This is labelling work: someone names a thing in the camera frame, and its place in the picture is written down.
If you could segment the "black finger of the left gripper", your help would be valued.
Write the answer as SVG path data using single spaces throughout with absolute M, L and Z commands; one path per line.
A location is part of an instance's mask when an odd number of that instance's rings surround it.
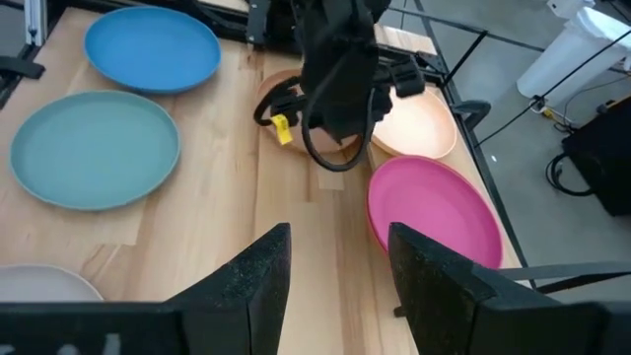
M 356 134 L 356 117 L 350 106 L 325 106 L 319 110 L 323 130 L 337 143 Z
M 384 108 L 377 96 L 365 96 L 352 103 L 352 117 L 355 119 L 356 136 L 363 137 L 366 128 L 370 131 L 384 117 Z

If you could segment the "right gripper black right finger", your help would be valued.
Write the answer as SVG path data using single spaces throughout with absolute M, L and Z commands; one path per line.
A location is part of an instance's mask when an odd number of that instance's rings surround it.
M 392 223 L 388 255 L 395 289 L 421 354 L 467 354 L 477 307 L 496 292 L 473 274 L 472 260 Z

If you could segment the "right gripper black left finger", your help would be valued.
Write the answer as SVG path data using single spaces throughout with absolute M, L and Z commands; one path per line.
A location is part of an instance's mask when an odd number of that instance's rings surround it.
M 169 299 L 184 354 L 275 355 L 291 278 L 291 226 L 279 223 Z

